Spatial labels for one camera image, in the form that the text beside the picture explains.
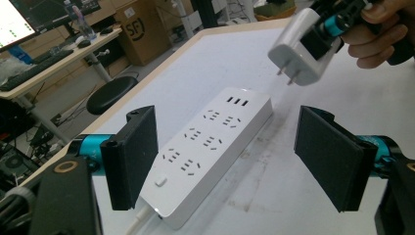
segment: chair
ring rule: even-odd
[[[129,90],[138,84],[133,76],[115,78],[92,94],[86,103],[86,110],[91,115],[101,115]]]

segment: white power adapter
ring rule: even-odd
[[[269,59],[300,86],[318,81],[328,64],[342,44],[337,38],[331,49],[319,60],[315,60],[300,42],[308,29],[319,20],[320,16],[310,8],[296,14],[268,52]]]
[[[159,151],[140,196],[180,228],[271,114],[268,95],[223,90]]]

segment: white table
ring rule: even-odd
[[[288,86],[266,56],[286,22],[202,31],[83,132],[117,133],[126,113],[155,105],[162,147],[225,87],[272,96],[274,115],[186,224],[175,231],[154,215],[138,234],[376,234],[386,180],[370,178],[359,211],[338,213],[294,153],[300,105],[333,113],[355,135],[387,135],[413,159],[415,64],[361,70],[344,48],[319,82]],[[105,177],[94,184],[105,234],[124,234],[143,201],[112,211]]]

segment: white power strip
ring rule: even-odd
[[[159,151],[140,196],[180,228],[271,114],[268,95],[223,90]]]

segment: cardboard box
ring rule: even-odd
[[[118,9],[115,20],[122,27],[119,44],[132,65],[146,66],[171,48],[154,0],[140,0]]]
[[[123,6],[126,6],[127,4],[130,4],[130,3],[135,2],[135,1],[137,1],[137,0],[111,0],[111,3],[113,4],[113,6],[116,9],[119,9],[119,8],[121,8]]]
[[[186,11],[186,15],[191,15],[194,12],[191,1],[182,0],[181,2]],[[168,35],[173,34],[173,29],[175,27],[183,25],[177,7],[173,7],[170,0],[155,0],[155,3],[165,31],[167,31]]]

